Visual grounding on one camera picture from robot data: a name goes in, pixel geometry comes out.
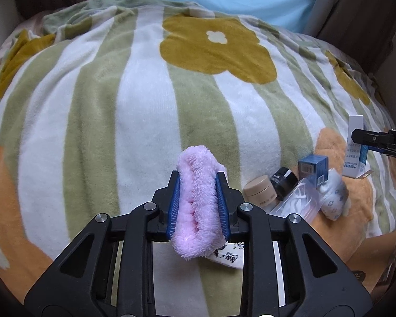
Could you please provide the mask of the beige round cosmetic jar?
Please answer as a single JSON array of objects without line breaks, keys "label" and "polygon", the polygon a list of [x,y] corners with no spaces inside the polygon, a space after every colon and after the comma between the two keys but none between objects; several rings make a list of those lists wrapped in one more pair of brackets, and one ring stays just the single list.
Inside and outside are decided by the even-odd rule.
[{"label": "beige round cosmetic jar", "polygon": [[246,184],[243,188],[247,201],[265,208],[277,199],[277,193],[267,175],[255,178]]}]

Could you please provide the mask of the tall white blue box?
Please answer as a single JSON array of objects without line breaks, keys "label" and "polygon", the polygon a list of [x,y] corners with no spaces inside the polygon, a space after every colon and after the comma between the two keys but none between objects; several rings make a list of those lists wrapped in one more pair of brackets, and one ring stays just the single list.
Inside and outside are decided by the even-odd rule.
[{"label": "tall white blue box", "polygon": [[348,121],[348,138],[346,156],[343,164],[342,176],[354,179],[367,178],[372,170],[366,169],[368,147],[353,141],[352,133],[355,129],[364,130],[363,115],[351,115]]}]

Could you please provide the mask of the pink fluffy scrunchie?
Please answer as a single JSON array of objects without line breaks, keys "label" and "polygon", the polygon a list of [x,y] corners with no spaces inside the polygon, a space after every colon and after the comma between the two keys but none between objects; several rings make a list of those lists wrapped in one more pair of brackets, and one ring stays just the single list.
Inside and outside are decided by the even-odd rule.
[{"label": "pink fluffy scrunchie", "polygon": [[172,243],[183,259],[205,257],[225,244],[219,220],[216,177],[226,173],[204,145],[191,146],[178,157],[180,204]]}]

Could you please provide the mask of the white floral tissue pack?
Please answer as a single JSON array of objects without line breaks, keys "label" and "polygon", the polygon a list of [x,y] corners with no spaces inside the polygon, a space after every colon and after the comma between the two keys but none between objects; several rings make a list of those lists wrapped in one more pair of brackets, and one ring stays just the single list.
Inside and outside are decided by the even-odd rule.
[{"label": "white floral tissue pack", "polygon": [[243,269],[244,243],[225,243],[206,256],[206,259],[229,268]]}]

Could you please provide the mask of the black round cosmetic jar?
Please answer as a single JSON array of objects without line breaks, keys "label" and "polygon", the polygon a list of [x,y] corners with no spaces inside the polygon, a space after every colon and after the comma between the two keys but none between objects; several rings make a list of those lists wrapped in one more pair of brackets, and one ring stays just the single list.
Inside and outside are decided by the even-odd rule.
[{"label": "black round cosmetic jar", "polygon": [[271,177],[271,184],[277,194],[277,199],[283,201],[298,184],[298,178],[292,170],[286,167],[278,169]]}]

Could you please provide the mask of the small blue box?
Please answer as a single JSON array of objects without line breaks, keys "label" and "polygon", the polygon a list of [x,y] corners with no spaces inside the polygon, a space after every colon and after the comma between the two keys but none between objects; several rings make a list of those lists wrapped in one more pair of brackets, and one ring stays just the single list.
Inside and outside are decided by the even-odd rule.
[{"label": "small blue box", "polygon": [[328,156],[308,155],[298,161],[298,174],[302,180],[306,178],[316,188],[328,179]]}]

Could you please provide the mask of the white patterned socks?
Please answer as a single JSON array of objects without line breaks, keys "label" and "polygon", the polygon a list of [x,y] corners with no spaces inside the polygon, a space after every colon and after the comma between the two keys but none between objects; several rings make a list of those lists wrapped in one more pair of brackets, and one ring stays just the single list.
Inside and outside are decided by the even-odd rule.
[{"label": "white patterned socks", "polygon": [[348,188],[342,175],[334,168],[329,169],[328,179],[318,188],[321,212],[329,220],[338,220],[348,200]]}]

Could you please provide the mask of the clear plastic floss box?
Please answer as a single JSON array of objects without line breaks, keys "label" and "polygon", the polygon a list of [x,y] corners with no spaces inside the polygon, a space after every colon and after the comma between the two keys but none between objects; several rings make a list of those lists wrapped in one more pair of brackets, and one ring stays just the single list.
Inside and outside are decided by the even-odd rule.
[{"label": "clear plastic floss box", "polygon": [[320,194],[316,186],[304,178],[269,214],[281,218],[286,218],[289,214],[298,214],[306,222],[311,223],[320,209]]}]

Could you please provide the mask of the brown curtain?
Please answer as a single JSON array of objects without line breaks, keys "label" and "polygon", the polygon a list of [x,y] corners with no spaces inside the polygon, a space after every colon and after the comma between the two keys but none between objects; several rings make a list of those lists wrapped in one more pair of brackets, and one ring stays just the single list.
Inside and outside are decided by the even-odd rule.
[{"label": "brown curtain", "polygon": [[315,0],[303,32],[375,72],[393,50],[396,0]]}]

